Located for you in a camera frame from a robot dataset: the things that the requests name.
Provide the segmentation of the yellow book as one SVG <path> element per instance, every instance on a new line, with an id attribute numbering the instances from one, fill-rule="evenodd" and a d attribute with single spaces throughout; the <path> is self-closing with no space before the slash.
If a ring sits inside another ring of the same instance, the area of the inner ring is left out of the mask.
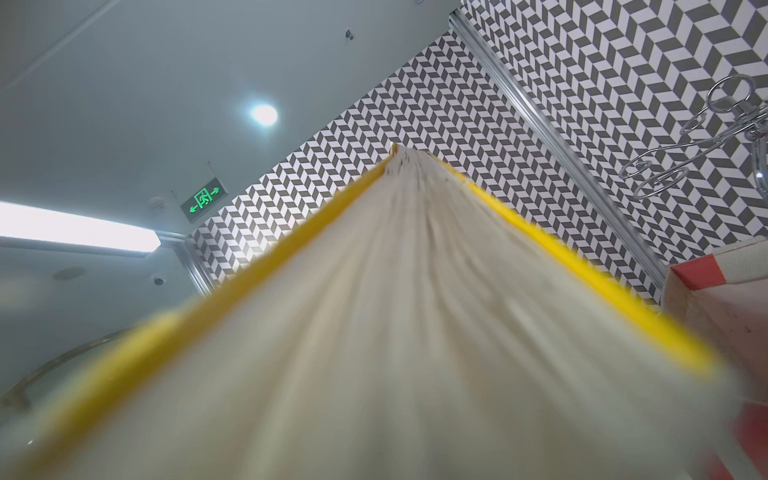
<path id="1" fill-rule="evenodd" d="M 727 438 L 709 346 L 396 149 L 5 431 L 5 479 L 677 479 Z"/>

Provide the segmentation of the red burlap canvas bag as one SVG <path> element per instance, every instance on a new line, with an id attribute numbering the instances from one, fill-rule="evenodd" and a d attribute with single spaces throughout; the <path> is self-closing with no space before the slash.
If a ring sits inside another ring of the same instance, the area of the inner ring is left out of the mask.
<path id="1" fill-rule="evenodd" d="M 767 238 L 726 245 L 672 265 L 662 311 L 740 372 L 743 407 L 732 436 L 706 462 L 706 479 L 767 477 Z"/>

